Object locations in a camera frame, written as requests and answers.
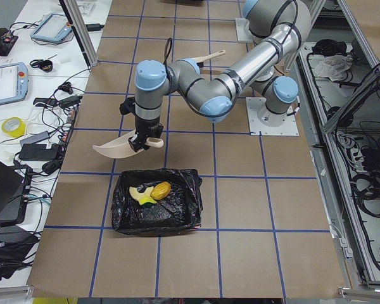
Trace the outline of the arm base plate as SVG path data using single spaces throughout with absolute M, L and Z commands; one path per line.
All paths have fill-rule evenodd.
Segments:
M 250 22 L 245 18 L 235 19 L 237 41 L 245 44 L 255 44 L 254 36 L 249 30 Z
M 250 134 L 253 136 L 299 136 L 294 109 L 290 105 L 284 114 L 273 114 L 265 98 L 247 97 L 246 109 Z

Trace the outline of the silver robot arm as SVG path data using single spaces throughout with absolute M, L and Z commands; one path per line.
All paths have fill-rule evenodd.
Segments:
M 243 58 L 212 80 L 200 75 L 191 58 L 171 63 L 141 61 L 136 67 L 134 115 L 136 132 L 131 149 L 146 149 L 146 140 L 159 138 L 163 97 L 178 92 L 199 115 L 222 121 L 246 87 L 259 92 L 269 113 L 283 115 L 298 95 L 290 77 L 274 75 L 274 65 L 302 47 L 308 37 L 311 15 L 303 1 L 246 1 L 243 16 L 257 43 Z

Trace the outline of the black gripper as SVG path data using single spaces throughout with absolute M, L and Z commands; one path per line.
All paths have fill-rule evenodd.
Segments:
M 140 149 L 149 149 L 149 146 L 146 145 L 146 140 L 149 137 L 160 138 L 163 131 L 163 125 L 160 123 L 159 118 L 146 120 L 136 117 L 135 127 L 134 135 L 128 139 L 130 147 L 135 152 L 138 152 Z

